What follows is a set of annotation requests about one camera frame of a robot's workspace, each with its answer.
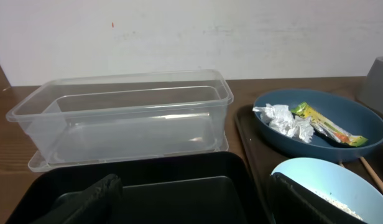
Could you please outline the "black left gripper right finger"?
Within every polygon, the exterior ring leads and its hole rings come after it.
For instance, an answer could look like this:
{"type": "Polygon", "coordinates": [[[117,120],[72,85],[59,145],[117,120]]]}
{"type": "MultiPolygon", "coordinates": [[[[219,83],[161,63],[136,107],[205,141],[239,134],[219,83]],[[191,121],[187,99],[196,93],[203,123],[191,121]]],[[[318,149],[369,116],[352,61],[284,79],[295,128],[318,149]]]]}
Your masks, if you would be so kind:
{"type": "Polygon", "coordinates": [[[366,224],[347,205],[312,192],[281,172],[270,175],[268,188],[276,223],[366,224]]]}

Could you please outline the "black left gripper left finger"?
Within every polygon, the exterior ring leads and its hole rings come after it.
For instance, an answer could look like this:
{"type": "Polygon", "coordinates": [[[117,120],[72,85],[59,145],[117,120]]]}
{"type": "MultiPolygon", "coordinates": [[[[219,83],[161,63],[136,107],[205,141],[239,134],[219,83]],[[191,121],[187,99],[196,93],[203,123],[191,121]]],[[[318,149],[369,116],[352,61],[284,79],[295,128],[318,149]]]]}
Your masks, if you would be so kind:
{"type": "Polygon", "coordinates": [[[32,224],[120,223],[121,179],[109,174],[32,224]]]}

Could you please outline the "light blue bowl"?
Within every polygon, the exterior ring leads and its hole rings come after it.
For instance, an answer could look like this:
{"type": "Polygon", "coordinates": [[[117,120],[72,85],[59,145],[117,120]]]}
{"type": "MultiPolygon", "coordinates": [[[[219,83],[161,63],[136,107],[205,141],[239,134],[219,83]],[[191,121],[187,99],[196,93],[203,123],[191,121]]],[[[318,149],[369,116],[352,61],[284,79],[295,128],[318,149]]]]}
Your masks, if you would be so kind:
{"type": "Polygon", "coordinates": [[[347,205],[366,223],[383,223],[383,195],[344,167],[321,159],[298,157],[281,162],[272,173],[286,175],[314,194],[347,205]]]}

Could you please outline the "yellow green snack wrapper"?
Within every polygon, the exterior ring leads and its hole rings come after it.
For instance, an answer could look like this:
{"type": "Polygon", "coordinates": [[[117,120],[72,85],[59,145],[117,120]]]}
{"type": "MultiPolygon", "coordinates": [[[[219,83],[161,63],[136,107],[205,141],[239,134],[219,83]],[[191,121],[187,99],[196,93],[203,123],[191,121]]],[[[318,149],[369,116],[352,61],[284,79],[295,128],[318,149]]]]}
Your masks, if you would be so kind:
{"type": "Polygon", "coordinates": [[[340,144],[352,147],[359,147],[368,142],[363,136],[355,136],[340,128],[331,120],[317,112],[308,103],[300,103],[296,108],[290,110],[293,114],[301,118],[310,118],[310,124],[315,131],[325,135],[328,138],[340,144]]]}

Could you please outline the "white tissue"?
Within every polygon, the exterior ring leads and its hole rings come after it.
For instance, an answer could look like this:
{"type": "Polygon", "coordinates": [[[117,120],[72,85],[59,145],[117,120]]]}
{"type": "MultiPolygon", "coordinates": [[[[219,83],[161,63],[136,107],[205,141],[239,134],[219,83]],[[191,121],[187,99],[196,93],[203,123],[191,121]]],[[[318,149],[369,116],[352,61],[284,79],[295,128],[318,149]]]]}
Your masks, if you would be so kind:
{"type": "Polygon", "coordinates": [[[260,113],[261,121],[284,136],[311,143],[315,132],[311,125],[311,117],[301,118],[293,115],[287,105],[270,105],[253,107],[253,112],[260,113]]]}

